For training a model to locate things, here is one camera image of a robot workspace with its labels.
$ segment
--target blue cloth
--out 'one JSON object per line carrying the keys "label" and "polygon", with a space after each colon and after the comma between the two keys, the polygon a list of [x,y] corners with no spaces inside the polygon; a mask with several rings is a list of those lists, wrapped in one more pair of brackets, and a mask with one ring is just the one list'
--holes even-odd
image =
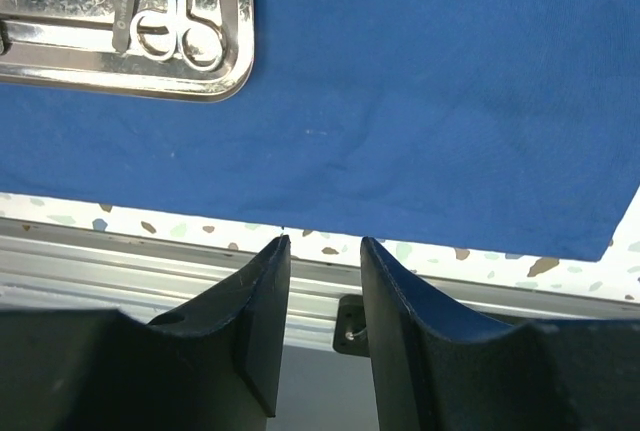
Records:
{"label": "blue cloth", "polygon": [[597,259],[640,178],[640,0],[256,0],[217,104],[3,85],[0,190]]}

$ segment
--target surgical scissors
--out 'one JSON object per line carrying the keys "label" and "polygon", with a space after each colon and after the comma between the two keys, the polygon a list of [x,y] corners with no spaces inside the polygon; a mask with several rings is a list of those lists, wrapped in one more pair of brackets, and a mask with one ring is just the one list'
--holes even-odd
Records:
{"label": "surgical scissors", "polygon": [[[163,13],[153,9],[145,9],[137,13],[131,20],[129,28],[131,41],[140,45],[142,54],[153,61],[168,61],[180,53],[185,63],[196,71],[212,71],[216,69],[222,61],[224,55],[223,37],[218,28],[197,19],[194,19],[189,12],[190,0],[167,0],[167,12]],[[141,21],[149,20],[154,23],[161,23],[160,26],[169,31],[168,49],[156,49],[149,46],[144,40],[144,33],[141,28]],[[208,61],[196,60],[187,49],[187,35],[194,32],[201,35],[208,35],[207,52],[211,52],[213,58]]]}

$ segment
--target metal frame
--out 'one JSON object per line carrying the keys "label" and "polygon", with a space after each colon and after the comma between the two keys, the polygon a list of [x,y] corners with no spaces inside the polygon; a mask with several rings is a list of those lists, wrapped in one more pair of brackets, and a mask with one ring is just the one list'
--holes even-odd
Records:
{"label": "metal frame", "polygon": [[[0,307],[116,306],[148,322],[226,278],[251,257],[222,248],[2,218]],[[347,294],[361,294],[360,270],[295,258],[291,264],[285,343],[331,351],[338,301]],[[484,313],[525,318],[640,317],[637,304],[428,281]]]}

